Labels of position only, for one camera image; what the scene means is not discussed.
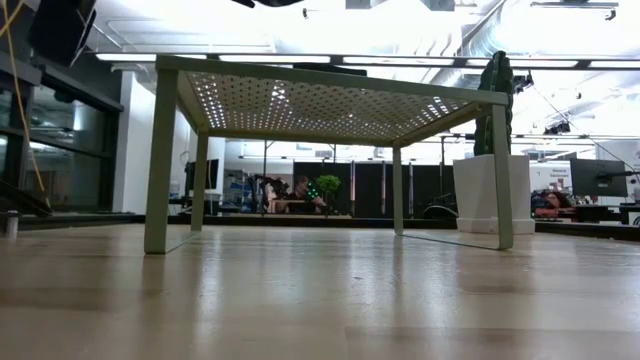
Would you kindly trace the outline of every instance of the table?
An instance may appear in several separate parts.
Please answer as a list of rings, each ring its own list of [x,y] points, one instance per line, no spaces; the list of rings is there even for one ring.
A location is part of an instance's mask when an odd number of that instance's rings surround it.
[[[500,184],[497,248],[513,246],[507,94],[162,55],[156,70],[147,254],[165,254],[201,231],[209,137],[393,148],[394,230],[403,236],[402,148],[489,114]],[[166,229],[176,107],[198,136],[191,231],[177,242],[167,241]]]

